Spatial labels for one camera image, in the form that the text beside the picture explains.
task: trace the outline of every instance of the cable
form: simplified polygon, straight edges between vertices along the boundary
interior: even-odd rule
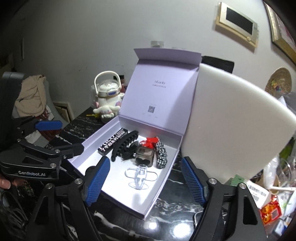
[[[0,202],[1,202],[2,206],[3,206],[3,209],[5,211],[7,211],[8,213],[11,214],[11,215],[8,215],[8,219],[10,219],[11,223],[13,223],[14,225],[16,225],[18,228],[24,229],[29,220],[28,220],[28,218],[27,218],[27,216],[26,216],[26,214],[25,214],[22,206],[18,202],[18,200],[9,191],[2,191],[0,194],[1,194],[0,195]],[[6,196],[6,195],[8,195],[8,194],[14,199],[14,201],[18,205],[18,208],[7,208],[4,205],[4,203],[3,203],[3,197]]]

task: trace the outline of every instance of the blue gripper pad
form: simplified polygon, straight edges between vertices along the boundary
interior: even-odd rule
[[[59,120],[41,120],[35,124],[39,131],[52,131],[62,129],[63,124]]]
[[[181,160],[182,174],[196,202],[206,206],[208,201],[208,177],[201,169],[197,169],[189,157]]]
[[[102,186],[110,171],[110,160],[103,156],[95,167],[88,168],[85,174],[85,183],[82,190],[82,199],[86,206],[96,202]]]

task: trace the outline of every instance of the gold picture frame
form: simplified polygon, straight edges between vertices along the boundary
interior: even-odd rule
[[[235,13],[237,16],[240,15],[240,17],[245,18],[247,21],[249,21],[252,26],[250,27],[251,31],[246,31],[245,29],[241,28],[240,26],[236,25],[235,23],[231,22],[227,19],[228,13],[227,11],[232,11],[232,13]],[[247,41],[250,45],[252,45],[254,48],[258,45],[258,25],[255,23],[252,19],[244,15],[243,13],[235,10],[234,8],[228,6],[227,4],[223,2],[218,3],[218,12],[216,17],[216,25],[234,33],[235,35],[239,36],[243,40]]]
[[[277,14],[265,3],[270,22],[272,42],[296,65],[296,45]]]

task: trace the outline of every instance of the beige blanket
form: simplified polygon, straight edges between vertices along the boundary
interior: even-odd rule
[[[15,101],[15,107],[21,117],[39,116],[46,107],[46,95],[43,81],[46,77],[34,75],[22,82],[22,89]]]

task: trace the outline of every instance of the clear hair clip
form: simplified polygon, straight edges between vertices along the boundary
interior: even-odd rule
[[[137,169],[135,168],[128,168],[126,171],[128,170],[134,170],[136,171],[135,172],[135,176],[133,177],[130,177],[126,174],[126,171],[125,171],[125,176],[128,177],[128,178],[132,178],[134,179],[133,182],[130,182],[128,185],[134,189],[137,189],[137,190],[141,190],[141,189],[148,189],[149,186],[145,183],[145,181],[156,181],[156,179],[158,178],[158,175],[156,172],[150,172],[150,171],[147,171],[147,166],[144,165],[144,164],[140,164],[138,166]],[[156,175],[156,179],[154,180],[148,180],[147,179],[147,173],[154,173]]]

